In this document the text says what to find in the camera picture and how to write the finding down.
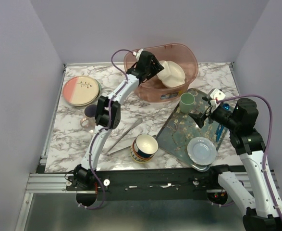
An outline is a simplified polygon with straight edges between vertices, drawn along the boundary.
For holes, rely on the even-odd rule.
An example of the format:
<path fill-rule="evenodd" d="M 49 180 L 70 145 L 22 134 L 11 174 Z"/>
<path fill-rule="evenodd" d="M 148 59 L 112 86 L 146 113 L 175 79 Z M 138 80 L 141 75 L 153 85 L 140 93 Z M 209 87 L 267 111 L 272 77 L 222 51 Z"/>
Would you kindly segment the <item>cream divided plate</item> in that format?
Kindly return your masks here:
<path fill-rule="evenodd" d="M 173 61 L 162 60 L 159 62 L 164 70 L 157 74 L 158 79 L 168 88 L 178 87 L 185 83 L 184 70 Z"/>

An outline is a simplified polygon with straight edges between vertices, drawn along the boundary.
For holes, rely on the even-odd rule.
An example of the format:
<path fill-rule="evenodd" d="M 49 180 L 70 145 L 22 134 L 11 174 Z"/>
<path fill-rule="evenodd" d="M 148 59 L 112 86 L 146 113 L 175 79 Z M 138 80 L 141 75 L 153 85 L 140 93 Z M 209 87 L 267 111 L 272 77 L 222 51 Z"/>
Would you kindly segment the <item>pink cream ceramic plate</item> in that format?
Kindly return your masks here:
<path fill-rule="evenodd" d="M 73 106 L 83 106 L 93 102 L 99 92 L 98 82 L 87 76 L 73 77 L 64 84 L 62 89 L 64 99 Z"/>

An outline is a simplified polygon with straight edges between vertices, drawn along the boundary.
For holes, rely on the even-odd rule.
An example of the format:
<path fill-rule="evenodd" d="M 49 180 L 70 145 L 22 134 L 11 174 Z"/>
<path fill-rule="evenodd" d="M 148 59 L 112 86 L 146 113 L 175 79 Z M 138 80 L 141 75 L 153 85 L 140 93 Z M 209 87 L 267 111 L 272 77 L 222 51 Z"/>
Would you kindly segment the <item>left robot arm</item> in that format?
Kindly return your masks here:
<path fill-rule="evenodd" d="M 150 80 L 164 69 L 155 55 L 144 49 L 128 51 L 136 57 L 136 63 L 126 72 L 115 66 L 124 74 L 124 80 L 108 96 L 100 96 L 97 103 L 94 134 L 81 163 L 73 170 L 74 180 L 83 190 L 89 190 L 96 182 L 103 183 L 96 175 L 98 159 L 104 144 L 117 128 L 121 120 L 121 105 L 140 84 Z"/>

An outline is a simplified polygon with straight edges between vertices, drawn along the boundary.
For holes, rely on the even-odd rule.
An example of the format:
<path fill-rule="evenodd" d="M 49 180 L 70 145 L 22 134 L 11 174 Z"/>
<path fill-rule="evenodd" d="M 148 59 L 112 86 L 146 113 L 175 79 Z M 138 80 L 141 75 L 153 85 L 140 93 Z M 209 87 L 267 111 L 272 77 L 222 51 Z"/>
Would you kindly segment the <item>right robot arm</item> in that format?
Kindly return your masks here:
<path fill-rule="evenodd" d="M 254 128 L 258 117 L 257 104 L 249 98 L 237 99 L 234 110 L 230 112 L 223 107 L 222 101 L 204 96 L 208 109 L 189 116 L 200 128 L 207 119 L 229 130 L 231 144 L 244 165 L 252 192 L 249 193 L 227 165 L 216 167 L 216 172 L 208 176 L 208 183 L 212 188 L 226 190 L 242 213 L 245 230 L 282 231 L 282 200 L 267 160 L 269 145 Z"/>

